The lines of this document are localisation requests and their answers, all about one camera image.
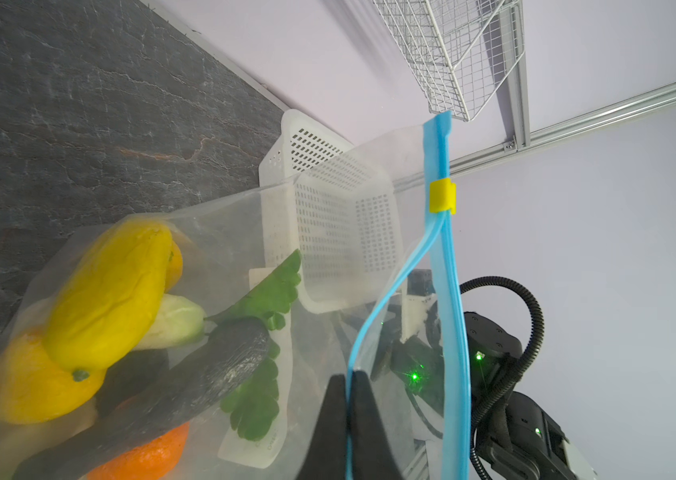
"black cable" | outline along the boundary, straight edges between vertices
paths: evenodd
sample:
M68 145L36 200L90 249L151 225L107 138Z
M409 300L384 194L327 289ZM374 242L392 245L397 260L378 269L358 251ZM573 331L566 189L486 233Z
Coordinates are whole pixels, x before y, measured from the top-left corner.
M426 428L429 429L429 432L436 438L442 438L443 435L439 430L434 428L433 425L431 425L431 422L429 422L429 419L426 418L425 415L423 415L423 411L421 410L420 406L418 405L418 400L415 399L415 397L412 395L412 392L410 392L408 389L405 389L405 393L407 394L408 400L410 400L410 403L412 404L412 408L415 409L415 413L418 414L418 416L421 418L421 421L423 422L424 425L426 425Z
M482 397L476 408L471 409L471 451L469 457L471 463L474 465L477 475L481 480L492 480L490 474L485 470L481 460L477 456L477 451L474 446L474 436L477 426L486 417L487 413L495 405L495 403L504 398L506 394L514 388L514 385L522 378L532 362L537 358L540 352L540 345L543 343L543 312L540 310L540 305L532 293L520 283L503 276L482 276L469 280L466 283L461 283L461 294L469 290L479 288L480 286L502 286L512 292L516 293L525 303L527 309L530 311L530 320L532 321L532 330L530 332L530 341L524 352L519 357L514 365L509 367L509 370L500 379L487 390L487 394Z

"dark stone surface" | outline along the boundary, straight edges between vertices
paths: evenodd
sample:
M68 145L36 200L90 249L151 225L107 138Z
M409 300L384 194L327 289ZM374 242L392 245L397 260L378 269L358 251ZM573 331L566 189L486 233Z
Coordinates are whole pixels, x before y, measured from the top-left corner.
M79 226L256 187L281 115L137 0L0 2L0 332Z

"white wall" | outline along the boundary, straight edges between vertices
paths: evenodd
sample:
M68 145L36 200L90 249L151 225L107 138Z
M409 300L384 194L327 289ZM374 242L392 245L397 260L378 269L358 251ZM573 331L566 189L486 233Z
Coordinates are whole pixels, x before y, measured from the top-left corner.
M517 387L602 480L676 478L676 109L456 179L461 282L502 275L544 308ZM464 296L526 344L513 293Z
M375 74L324 1L143 1L164 4L287 104L354 144L431 118L369 0L369 30L387 78ZM676 82L676 0L531 0L524 20L532 130ZM473 122L455 121L453 133L455 157L504 141L498 103Z

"white wire rack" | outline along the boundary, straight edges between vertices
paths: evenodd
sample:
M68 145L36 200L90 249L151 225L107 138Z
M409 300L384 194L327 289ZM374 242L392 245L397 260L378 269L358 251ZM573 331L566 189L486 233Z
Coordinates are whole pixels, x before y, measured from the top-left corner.
M429 99L472 120L524 56L521 0L373 0Z

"light green vegetable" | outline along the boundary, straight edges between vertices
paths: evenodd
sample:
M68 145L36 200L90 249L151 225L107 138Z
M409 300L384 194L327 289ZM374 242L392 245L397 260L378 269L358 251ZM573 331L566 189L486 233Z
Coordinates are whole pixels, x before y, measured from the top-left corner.
M157 319L133 350L166 349L197 341L204 334L204 309L179 295L162 295Z

